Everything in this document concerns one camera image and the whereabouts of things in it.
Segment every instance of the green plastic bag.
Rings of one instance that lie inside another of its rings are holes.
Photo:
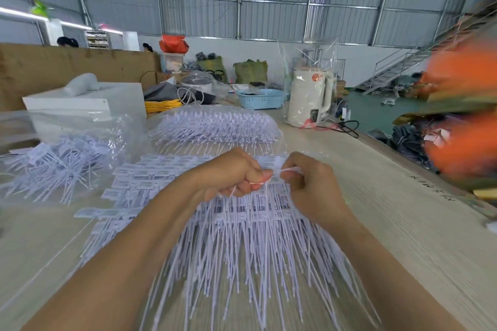
[[[218,56],[216,59],[197,60],[197,64],[202,67],[204,71],[213,71],[221,78],[221,81],[223,83],[228,82],[226,69],[223,65],[223,58],[221,58],[220,56]]]
[[[235,63],[235,74],[237,76],[237,84],[250,84],[252,82],[262,81],[267,82],[267,62],[257,60],[254,62],[248,59],[246,62]]]

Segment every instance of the cardboard partition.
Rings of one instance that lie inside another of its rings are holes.
[[[0,111],[23,110],[22,97],[64,87],[86,72],[101,82],[141,83],[145,90],[161,71],[152,52],[2,43]]]

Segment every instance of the person's left hand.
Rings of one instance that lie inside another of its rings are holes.
[[[257,191],[268,181],[273,171],[262,169],[259,163],[241,148],[229,152],[187,171],[192,181],[199,186],[203,201],[209,201],[217,193],[244,196]]]

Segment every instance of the metal stairs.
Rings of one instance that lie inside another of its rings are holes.
[[[455,26],[437,35],[433,42],[421,47],[410,49],[406,53],[401,51],[406,47],[400,48],[388,57],[383,58],[376,63],[371,76],[366,81],[360,83],[354,90],[364,91],[367,95],[376,89],[385,88],[395,80],[401,73],[412,66],[429,58],[433,52],[440,49],[450,49],[460,44],[463,40],[473,35],[475,31],[487,25],[490,21],[495,21],[497,16],[497,1],[491,3],[476,14],[461,14],[458,16],[460,22]]]

